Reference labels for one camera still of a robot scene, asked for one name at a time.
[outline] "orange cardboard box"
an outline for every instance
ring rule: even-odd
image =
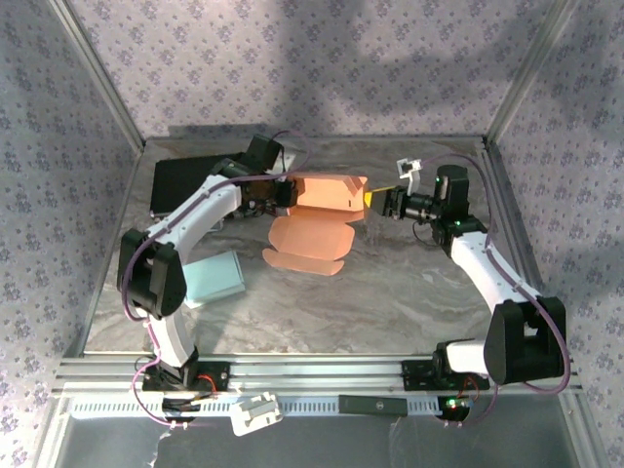
[[[262,251],[271,266],[335,275],[355,238],[346,224],[366,217],[367,178],[352,175],[298,174],[296,205],[278,217],[269,231],[273,249]]]

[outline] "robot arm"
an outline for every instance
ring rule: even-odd
[[[414,164],[401,163],[400,174],[414,171]],[[553,332],[519,289],[536,298],[564,338],[566,310],[556,297],[545,298],[524,284],[488,241],[485,227],[469,214],[465,168],[441,166],[433,196],[412,193],[411,185],[397,186],[373,190],[367,204],[383,216],[431,225],[434,242],[466,272],[492,314],[485,340],[438,345],[434,353],[438,375],[489,375],[500,385],[563,375],[564,359]]]
[[[249,201],[262,199],[281,207],[293,204],[296,197],[293,186],[275,177],[224,184],[234,177],[245,180],[265,174],[283,151],[284,147],[274,140],[255,136],[242,157],[219,163],[202,186],[173,213],[144,232],[131,229],[122,238],[118,290],[123,288],[123,275],[133,255],[147,239],[164,232],[132,265],[127,293],[138,315],[149,320],[160,348],[159,371],[167,374],[168,381],[179,383],[180,388],[189,388],[195,380],[199,357],[180,310],[186,296],[182,265],[213,226]]]

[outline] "light blue box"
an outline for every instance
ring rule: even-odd
[[[234,251],[189,263],[182,271],[186,280],[184,304],[191,309],[245,290],[241,265]]]

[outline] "yellow object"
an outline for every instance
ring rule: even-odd
[[[374,192],[383,192],[383,191],[385,191],[385,190],[391,190],[391,189],[393,189],[393,188],[394,188],[394,187],[375,188],[374,190],[371,190],[371,191],[369,191],[369,192],[366,192],[366,193],[364,194],[364,203],[365,203],[365,205],[366,205],[367,207],[369,207],[369,208],[371,207],[372,194],[373,194]]]

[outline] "marble surface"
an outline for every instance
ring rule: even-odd
[[[172,157],[245,149],[240,141],[150,140],[136,173],[121,236],[144,229],[149,217],[154,165]],[[444,154],[448,146],[421,139],[315,140],[307,169],[367,176],[370,187],[397,184],[395,161]],[[474,140],[451,148],[474,153]],[[471,172],[472,211],[485,220],[485,191]],[[432,193],[435,168],[422,173],[420,191]],[[189,261],[233,249],[247,290],[197,309],[183,309],[201,353],[430,353],[446,339],[484,336],[489,313],[467,275],[442,251],[413,240],[411,223],[371,214],[354,223],[356,238],[344,268],[333,277],[270,267],[261,252],[273,218],[227,220],[206,235]],[[422,237],[429,232],[417,227]],[[144,328],[129,322],[115,288],[114,252],[92,321],[85,352],[139,352]]]

